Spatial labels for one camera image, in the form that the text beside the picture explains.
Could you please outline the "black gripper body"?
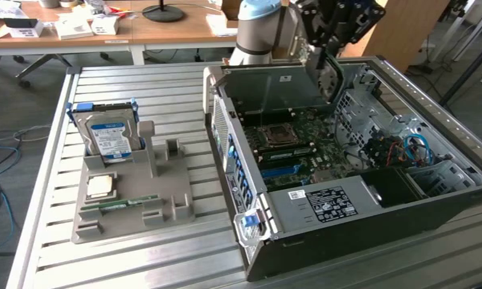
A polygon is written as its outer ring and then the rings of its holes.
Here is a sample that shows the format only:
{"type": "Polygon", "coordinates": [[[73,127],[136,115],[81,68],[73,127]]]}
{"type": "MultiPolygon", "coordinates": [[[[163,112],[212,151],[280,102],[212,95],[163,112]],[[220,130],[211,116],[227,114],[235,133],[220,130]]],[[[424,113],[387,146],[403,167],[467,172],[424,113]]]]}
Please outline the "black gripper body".
{"type": "Polygon", "coordinates": [[[355,33],[360,14],[359,1],[323,1],[323,30],[326,33],[355,33]]]}

